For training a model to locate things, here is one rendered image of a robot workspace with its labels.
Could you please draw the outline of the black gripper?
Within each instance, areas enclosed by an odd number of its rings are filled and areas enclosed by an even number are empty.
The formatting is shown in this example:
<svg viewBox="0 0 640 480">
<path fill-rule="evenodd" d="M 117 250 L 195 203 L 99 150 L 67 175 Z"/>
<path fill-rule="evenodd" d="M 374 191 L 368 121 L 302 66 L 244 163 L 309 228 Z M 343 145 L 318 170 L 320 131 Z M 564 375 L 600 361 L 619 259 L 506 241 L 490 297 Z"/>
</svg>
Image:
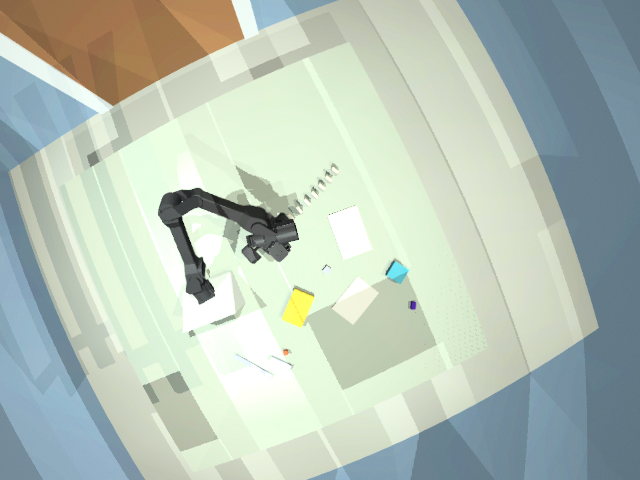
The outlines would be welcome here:
<svg viewBox="0 0 640 480">
<path fill-rule="evenodd" d="M 275 222 L 283 222 L 289 220 L 289 218 L 284 214 L 284 213 L 280 213 L 275 217 Z M 274 243 L 275 241 L 273 241 Z M 272 243 L 272 244 L 273 244 Z M 271 245 L 272 245 L 271 244 Z M 270 246 L 271 246 L 270 245 Z M 270 247 L 269 246 L 269 247 Z M 267 250 L 269 247 L 267 248 L 262 248 L 263 250 Z M 254 249 L 254 247 L 250 247 L 248 248 L 248 244 L 241 250 L 242 255 L 251 263 L 251 264 L 256 264 L 261 258 L 262 256 L 259 255 L 259 253 L 257 252 L 260 248 L 256 247 Z"/>
</svg>

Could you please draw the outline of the yellow rectangular block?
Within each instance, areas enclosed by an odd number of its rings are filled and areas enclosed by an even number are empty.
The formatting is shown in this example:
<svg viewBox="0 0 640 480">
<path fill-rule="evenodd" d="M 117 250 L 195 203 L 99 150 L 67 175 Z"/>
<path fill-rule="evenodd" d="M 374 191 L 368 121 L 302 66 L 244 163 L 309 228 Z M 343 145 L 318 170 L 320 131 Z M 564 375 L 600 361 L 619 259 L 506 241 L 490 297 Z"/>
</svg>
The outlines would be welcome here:
<svg viewBox="0 0 640 480">
<path fill-rule="evenodd" d="M 301 327 L 315 296 L 294 289 L 287 304 L 283 320 Z"/>
</svg>

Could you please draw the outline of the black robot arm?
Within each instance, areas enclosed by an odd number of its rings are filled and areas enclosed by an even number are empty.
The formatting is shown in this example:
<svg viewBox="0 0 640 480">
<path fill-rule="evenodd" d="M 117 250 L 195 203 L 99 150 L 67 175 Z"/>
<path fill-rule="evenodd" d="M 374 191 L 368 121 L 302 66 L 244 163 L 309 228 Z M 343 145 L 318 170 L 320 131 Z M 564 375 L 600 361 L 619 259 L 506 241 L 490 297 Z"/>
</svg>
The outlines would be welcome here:
<svg viewBox="0 0 640 480">
<path fill-rule="evenodd" d="M 215 297 L 213 285 L 205 278 L 204 258 L 195 255 L 182 220 L 183 215 L 198 207 L 225 219 L 236 221 L 244 230 L 252 233 L 246 236 L 248 248 L 255 246 L 267 248 L 275 241 L 264 252 L 278 263 L 291 251 L 292 246 L 288 242 L 299 240 L 293 219 L 276 223 L 275 218 L 263 207 L 242 206 L 210 194 L 201 187 L 164 193 L 157 213 L 163 224 L 170 229 L 182 257 L 186 281 L 185 292 L 189 295 L 193 294 L 198 305 Z"/>
</svg>

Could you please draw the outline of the teal rectangular block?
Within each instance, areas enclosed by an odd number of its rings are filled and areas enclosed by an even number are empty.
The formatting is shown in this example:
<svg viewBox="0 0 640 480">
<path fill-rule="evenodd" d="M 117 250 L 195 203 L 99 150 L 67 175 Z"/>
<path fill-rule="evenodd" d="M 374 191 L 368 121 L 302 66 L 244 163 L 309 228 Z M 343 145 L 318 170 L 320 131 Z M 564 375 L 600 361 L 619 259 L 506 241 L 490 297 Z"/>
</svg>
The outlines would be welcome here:
<svg viewBox="0 0 640 480">
<path fill-rule="evenodd" d="M 386 275 L 394 279 L 397 283 L 401 284 L 405 276 L 409 272 L 409 269 L 403 265 L 399 265 L 397 262 L 393 262 Z"/>
</svg>

